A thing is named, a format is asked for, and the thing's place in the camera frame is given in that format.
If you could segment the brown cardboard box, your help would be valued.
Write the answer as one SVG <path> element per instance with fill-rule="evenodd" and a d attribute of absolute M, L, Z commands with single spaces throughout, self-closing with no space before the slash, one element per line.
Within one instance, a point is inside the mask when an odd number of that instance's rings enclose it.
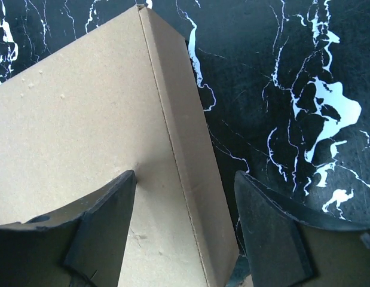
<path fill-rule="evenodd" d="M 225 286 L 238 247 L 186 41 L 135 5 L 0 86 L 0 225 L 125 171 L 117 286 Z"/>

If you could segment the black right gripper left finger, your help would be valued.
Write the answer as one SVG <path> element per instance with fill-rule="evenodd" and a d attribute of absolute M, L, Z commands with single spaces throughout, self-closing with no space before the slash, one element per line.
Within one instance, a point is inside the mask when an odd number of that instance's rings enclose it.
<path fill-rule="evenodd" d="M 135 191 L 128 170 L 66 206 L 0 225 L 0 286 L 117 286 Z"/>

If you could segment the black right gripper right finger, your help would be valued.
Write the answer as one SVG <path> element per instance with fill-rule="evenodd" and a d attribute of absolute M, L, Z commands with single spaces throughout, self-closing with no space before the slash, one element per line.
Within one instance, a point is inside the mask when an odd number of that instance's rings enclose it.
<path fill-rule="evenodd" d="M 370 224 L 310 209 L 243 171 L 234 191 L 254 286 L 370 286 Z"/>

